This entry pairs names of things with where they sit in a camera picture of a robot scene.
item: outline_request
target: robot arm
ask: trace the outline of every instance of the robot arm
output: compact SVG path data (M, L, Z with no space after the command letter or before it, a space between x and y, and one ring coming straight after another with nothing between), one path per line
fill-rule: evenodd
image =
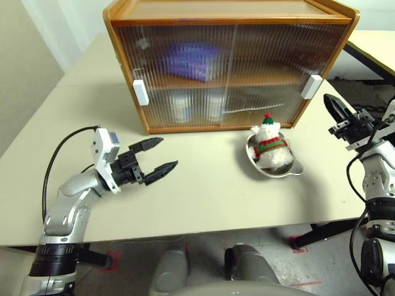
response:
M365 170L363 189L369 221L361 252L362 278L381 287L383 295L395 295L395 148L383 139L395 132L395 108L389 106L383 120L386 126L380 129L365 109L352 114L329 94L324 95L324 102L337 122L329 132L347 141L348 150L359 153Z
M57 193L56 204L44 219L36 257L25 277L20 296L73 295L79 244L83 242L93 204L107 191L120 192L126 183L149 185L163 178L176 165L166 163L145 175L136 153L155 147L162 138L151 138L129 146L118 156L119 142L115 133L104 128L95 131L91 151L94 168L72 176Z

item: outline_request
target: wooden cabinet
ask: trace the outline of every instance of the wooden cabinet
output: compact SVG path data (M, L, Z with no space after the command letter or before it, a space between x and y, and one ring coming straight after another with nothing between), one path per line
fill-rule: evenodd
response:
M331 0L119 0L103 14L148 133L245 129L267 112L294 126L359 19Z

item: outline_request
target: red tape marking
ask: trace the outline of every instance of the red tape marking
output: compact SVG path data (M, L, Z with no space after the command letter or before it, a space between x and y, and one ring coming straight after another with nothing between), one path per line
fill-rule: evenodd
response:
M112 270L117 270L118 269L118 262L119 262L119 252L107 252L106 255L111 256L112 258L112 266L108 268L102 268L100 269L100 272L106 272L106 271L112 271Z
M289 238L288 238L288 242L289 242L289 245L291 246L291 248L292 248L292 252L294 253L294 254L299 254L299 253L307 253L308 251L309 251L309 249L307 248L307 247L304 247L304 248L302 248L302 249L294 249L293 247L292 247L292 245L291 245L291 240L292 239L295 239L295 238L297 238L297 237L299 237L299 236L302 236L302 234L298 234L298 235L296 235L296 236L290 236Z
M319 285L322 284L322 281L317 282L301 282L299 284L292 284L290 287L303 287L303 286L312 286L312 285Z

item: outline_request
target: metal bowl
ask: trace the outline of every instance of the metal bowl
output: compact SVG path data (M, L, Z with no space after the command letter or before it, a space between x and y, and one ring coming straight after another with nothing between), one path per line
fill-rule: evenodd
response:
M280 138L285 139L284 135L281 133L280 133ZM248 157L249 161L252 163L254 168L262 175L265 175L265 176L268 176L271 178L282 178L282 177L285 177L288 175L299 176L303 172L303 166L301 165L300 162L298 162L295 159L295 155L293 154L291 149L289 149L289 150L291 151L291 154L294 157L294 160L289 165L284 165L281 168L277 168L277 169L259 168L257 166L257 164L255 163L254 159L249 154L249 148L253 147L256 144L257 143L255 141L255 134L250 135L247 139L246 152L247 152L247 157Z

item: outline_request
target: cabinet top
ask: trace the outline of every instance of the cabinet top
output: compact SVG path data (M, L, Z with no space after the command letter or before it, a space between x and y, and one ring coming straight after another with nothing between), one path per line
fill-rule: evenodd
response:
M118 0L113 25L199 23L350 23L358 12L332 0Z

